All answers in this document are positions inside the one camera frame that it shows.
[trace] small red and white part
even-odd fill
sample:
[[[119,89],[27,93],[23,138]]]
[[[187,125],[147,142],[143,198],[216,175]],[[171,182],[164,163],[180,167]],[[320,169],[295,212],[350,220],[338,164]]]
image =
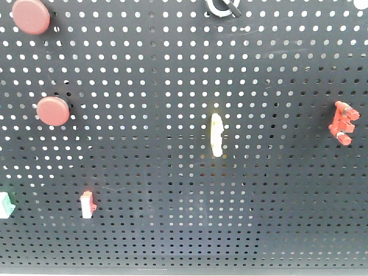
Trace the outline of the small red and white part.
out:
[[[90,191],[85,191],[80,198],[82,205],[82,217],[84,219],[91,219],[92,214],[97,209],[97,205],[93,203],[93,194]]]

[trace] red bracket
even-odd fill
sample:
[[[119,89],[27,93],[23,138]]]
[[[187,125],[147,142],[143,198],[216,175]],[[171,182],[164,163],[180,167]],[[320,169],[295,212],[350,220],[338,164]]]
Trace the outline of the red bracket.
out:
[[[350,105],[344,102],[335,102],[336,112],[333,122],[328,129],[331,134],[339,140],[343,145],[350,145],[351,138],[346,133],[353,133],[355,125],[350,121],[355,121],[360,114]]]

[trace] perforated metal panel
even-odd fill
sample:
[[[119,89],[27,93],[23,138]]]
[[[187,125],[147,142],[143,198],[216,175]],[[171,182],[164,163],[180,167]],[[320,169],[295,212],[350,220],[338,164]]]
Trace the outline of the perforated metal panel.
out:
[[[368,272],[367,10],[49,0],[50,29],[30,36],[13,2],[0,2],[0,191],[17,209],[0,221],[1,272]],[[50,95],[71,105],[64,126],[36,116]],[[362,115],[348,147],[328,131],[337,100]]]

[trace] red round knob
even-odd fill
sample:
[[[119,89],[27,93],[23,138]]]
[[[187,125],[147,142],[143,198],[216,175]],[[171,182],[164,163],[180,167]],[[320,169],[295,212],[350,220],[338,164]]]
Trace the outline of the red round knob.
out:
[[[37,104],[37,115],[47,125],[63,125],[70,116],[69,106],[61,98],[45,97]]]
[[[18,28],[30,35],[40,35],[50,25],[50,14],[40,0],[16,0],[12,12]]]

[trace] metal hook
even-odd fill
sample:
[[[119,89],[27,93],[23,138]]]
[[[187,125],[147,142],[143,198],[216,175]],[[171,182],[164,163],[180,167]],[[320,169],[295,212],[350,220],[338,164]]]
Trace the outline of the metal hook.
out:
[[[231,14],[234,14],[235,17],[240,17],[241,12],[237,8],[240,4],[240,0],[234,0],[234,3],[231,2],[231,0],[222,0],[227,6],[228,10],[219,10],[217,7],[215,7],[213,0],[206,0],[206,4],[208,9],[216,16],[218,17],[225,17],[229,16]]]

